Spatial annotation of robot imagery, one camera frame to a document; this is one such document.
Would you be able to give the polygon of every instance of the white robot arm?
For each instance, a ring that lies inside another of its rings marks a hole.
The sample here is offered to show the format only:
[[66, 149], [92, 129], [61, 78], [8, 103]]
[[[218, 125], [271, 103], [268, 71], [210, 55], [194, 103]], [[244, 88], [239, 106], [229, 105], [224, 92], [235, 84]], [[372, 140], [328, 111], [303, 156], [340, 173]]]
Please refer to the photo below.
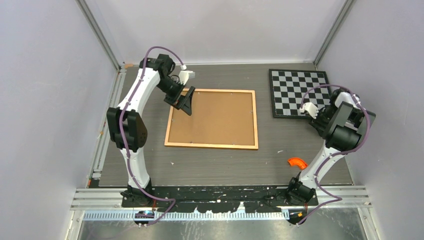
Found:
[[[182, 65], [181, 71], [178, 75], [178, 80], [174, 80], [171, 76], [169, 76], [174, 68], [175, 63], [168, 55], [159, 54], [157, 58], [148, 58], [142, 81], [139, 83], [139, 79], [141, 78], [143, 71], [140, 68], [126, 97], [121, 103], [119, 103], [117, 108], [110, 107], [106, 114], [110, 139], [116, 143], [116, 146], [122, 153], [125, 164], [127, 164], [127, 151], [124, 147], [122, 135], [119, 130], [119, 116], [121, 114], [121, 110], [130, 99], [131, 94], [134, 92], [134, 89], [136, 89], [139, 84], [124, 113], [123, 128], [130, 149], [129, 162], [131, 164], [132, 173], [138, 180], [141, 187], [143, 187], [143, 189], [147, 192], [149, 192], [149, 188], [151, 188], [151, 181], [146, 170], [144, 158], [144, 145], [146, 143], [148, 133], [142, 120], [142, 114], [150, 94], [155, 87], [158, 87], [166, 93], [164, 99], [165, 102], [178, 110], [183, 110], [188, 115], [192, 114], [191, 102], [195, 88], [192, 86], [185, 95], [181, 95], [181, 92], [188, 79], [194, 78], [195, 73], [193, 71], [186, 70], [186, 66]], [[138, 186], [135, 184], [133, 178], [129, 177], [128, 192], [135, 194], [137, 190]]]
[[[351, 96], [340, 88], [331, 94], [330, 105], [320, 110], [311, 102], [301, 106], [300, 111], [308, 112], [312, 117], [309, 124], [318, 131], [324, 143], [311, 164], [290, 180], [285, 194], [289, 204], [308, 203], [315, 196], [317, 182], [319, 183], [328, 170], [345, 156], [343, 152], [353, 150], [363, 141], [367, 123], [364, 113], [357, 107], [353, 97], [360, 103], [357, 95]], [[368, 124], [371, 126], [376, 115], [368, 110], [366, 112], [370, 119]]]

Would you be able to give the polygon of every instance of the gray wood-grain tabletop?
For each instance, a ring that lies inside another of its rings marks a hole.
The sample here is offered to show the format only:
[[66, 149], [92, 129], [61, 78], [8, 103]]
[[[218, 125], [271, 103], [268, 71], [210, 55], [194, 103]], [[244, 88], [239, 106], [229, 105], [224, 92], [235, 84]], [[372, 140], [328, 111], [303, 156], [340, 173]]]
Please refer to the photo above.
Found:
[[[259, 150], [165, 147], [170, 106], [164, 102], [165, 94], [156, 88], [142, 113], [148, 131], [144, 157], [154, 186], [287, 185], [300, 171], [290, 167], [287, 160], [298, 157], [310, 163], [322, 147], [324, 140], [308, 120], [272, 117], [268, 69], [313, 71], [311, 63], [193, 65], [188, 69], [195, 71], [188, 86], [255, 90]], [[137, 71], [137, 66], [127, 69], [121, 100]], [[124, 158], [110, 142], [99, 184], [126, 186], [127, 181]], [[322, 183], [352, 184], [344, 159], [333, 166]]]

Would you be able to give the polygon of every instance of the wooden frame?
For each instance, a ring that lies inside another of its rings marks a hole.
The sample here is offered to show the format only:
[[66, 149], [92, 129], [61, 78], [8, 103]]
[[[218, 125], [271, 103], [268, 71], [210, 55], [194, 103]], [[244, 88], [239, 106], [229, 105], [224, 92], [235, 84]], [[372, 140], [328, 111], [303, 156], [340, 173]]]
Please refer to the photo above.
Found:
[[204, 143], [185, 143], [185, 142], [169, 142], [171, 122], [173, 117], [174, 108], [171, 106], [168, 117], [168, 124], [166, 126], [165, 146], [166, 147], [188, 147], [188, 148], [218, 148], [218, 149], [247, 149], [258, 150], [258, 122], [256, 115], [256, 97], [254, 90], [231, 90], [231, 89], [201, 89], [196, 88], [195, 92], [221, 92], [221, 93], [249, 93], [252, 95], [252, 108], [253, 108], [253, 135], [254, 145], [229, 145], [229, 144], [204, 144]]

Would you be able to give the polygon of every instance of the white wall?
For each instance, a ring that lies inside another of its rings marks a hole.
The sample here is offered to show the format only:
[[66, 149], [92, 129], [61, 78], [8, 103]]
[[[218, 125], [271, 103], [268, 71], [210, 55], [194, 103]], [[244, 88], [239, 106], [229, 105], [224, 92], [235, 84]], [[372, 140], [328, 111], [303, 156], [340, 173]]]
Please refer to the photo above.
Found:
[[114, 52], [187, 63], [312, 62], [344, 0], [87, 0]]
[[424, 1], [357, 1], [320, 70], [377, 115], [350, 161], [383, 239], [423, 239]]
[[116, 71], [74, 0], [1, 1], [0, 52], [0, 239], [63, 239]]

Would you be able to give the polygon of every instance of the orange curved piece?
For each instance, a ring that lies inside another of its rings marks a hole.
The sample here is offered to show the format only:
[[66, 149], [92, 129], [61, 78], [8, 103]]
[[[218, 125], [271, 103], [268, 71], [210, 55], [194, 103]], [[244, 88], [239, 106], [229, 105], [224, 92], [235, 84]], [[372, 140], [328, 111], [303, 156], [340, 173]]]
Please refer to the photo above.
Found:
[[308, 164], [299, 157], [292, 157], [287, 162], [290, 164], [290, 167], [298, 166], [300, 170], [304, 170], [308, 166]]

